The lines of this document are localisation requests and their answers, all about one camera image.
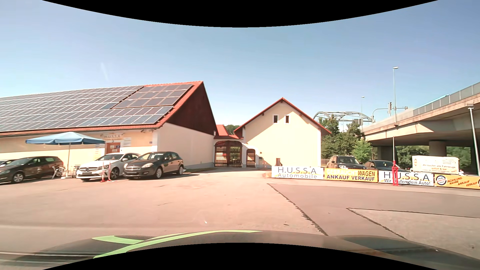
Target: overpass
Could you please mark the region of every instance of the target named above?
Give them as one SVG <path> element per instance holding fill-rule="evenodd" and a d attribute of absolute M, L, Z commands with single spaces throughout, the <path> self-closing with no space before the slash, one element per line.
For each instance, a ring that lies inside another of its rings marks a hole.
<path fill-rule="evenodd" d="M 475 132 L 480 131 L 480 83 L 446 95 L 427 105 L 408 109 L 382 121 L 363 126 L 365 139 L 378 147 L 378 159 L 392 160 L 396 146 L 429 146 L 431 156 L 446 156 L 447 146 L 473 147 L 468 107 L 474 106 Z M 475 152 L 471 151 L 472 164 Z"/>

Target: patio umbrella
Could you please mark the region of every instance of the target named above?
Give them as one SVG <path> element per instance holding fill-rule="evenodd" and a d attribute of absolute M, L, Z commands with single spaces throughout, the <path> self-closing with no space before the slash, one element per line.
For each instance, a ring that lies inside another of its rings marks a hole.
<path fill-rule="evenodd" d="M 76 132 L 65 132 L 60 134 L 48 135 L 25 141 L 28 144 L 45 144 L 45 145 L 68 145 L 68 160 L 67 160 L 67 176 L 70 166 L 70 147 L 71 145 L 90 145 L 90 144 L 104 144 L 105 141 Z"/>

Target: car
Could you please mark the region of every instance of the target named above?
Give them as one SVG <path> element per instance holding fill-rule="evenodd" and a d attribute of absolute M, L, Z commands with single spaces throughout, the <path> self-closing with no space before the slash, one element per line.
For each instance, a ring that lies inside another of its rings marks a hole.
<path fill-rule="evenodd" d="M 354 156 L 339 156 L 334 155 L 330 158 L 330 161 L 327 163 L 327 168 L 337 168 L 337 169 L 362 169 L 365 170 L 367 167 L 363 166 L 362 163 Z"/>
<path fill-rule="evenodd" d="M 6 166 L 8 163 L 14 160 L 0 160 L 0 167 Z"/>
<path fill-rule="evenodd" d="M 76 172 L 76 178 L 82 181 L 102 178 L 102 175 L 104 178 L 108 178 L 108 166 L 110 166 L 110 179 L 116 180 L 123 174 L 123 166 L 126 162 L 135 160 L 139 156 L 137 153 L 106 154 L 92 162 L 81 165 Z"/>
<path fill-rule="evenodd" d="M 379 171 L 392 171 L 393 162 L 388 160 L 369 160 L 365 163 L 368 170 L 377 169 Z M 410 172 L 402 168 L 398 168 L 399 172 Z"/>
<path fill-rule="evenodd" d="M 40 156 L 14 160 L 0 167 L 0 182 L 20 183 L 25 179 L 40 179 L 46 176 L 60 177 L 57 171 L 63 167 L 63 161 L 58 157 Z"/>
<path fill-rule="evenodd" d="M 162 175 L 169 173 L 183 174 L 183 159 L 179 154 L 170 151 L 146 153 L 125 164 L 123 169 L 123 176 L 127 179 L 160 179 Z"/>

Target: sky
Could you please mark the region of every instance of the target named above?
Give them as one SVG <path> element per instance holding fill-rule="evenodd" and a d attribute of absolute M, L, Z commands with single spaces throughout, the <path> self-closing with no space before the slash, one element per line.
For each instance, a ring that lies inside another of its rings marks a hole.
<path fill-rule="evenodd" d="M 220 28 L 0 0 L 0 97 L 204 81 L 217 124 L 242 124 L 281 97 L 312 117 L 370 116 L 393 101 L 398 66 L 397 106 L 417 108 L 480 81 L 478 10 L 477 0 L 438 0 L 317 24 Z"/>

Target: house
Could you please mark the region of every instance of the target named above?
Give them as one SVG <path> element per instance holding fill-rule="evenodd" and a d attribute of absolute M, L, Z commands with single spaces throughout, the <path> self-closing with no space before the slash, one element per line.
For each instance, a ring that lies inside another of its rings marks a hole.
<path fill-rule="evenodd" d="M 202 81 L 0 98 L 0 160 L 58 156 L 68 146 L 25 140 L 74 131 L 106 141 L 72 145 L 73 165 L 108 153 L 174 151 L 185 168 L 213 167 L 215 119 Z"/>
<path fill-rule="evenodd" d="M 217 125 L 217 167 L 320 167 L 322 136 L 331 134 L 285 98 L 277 100 L 233 135 Z"/>

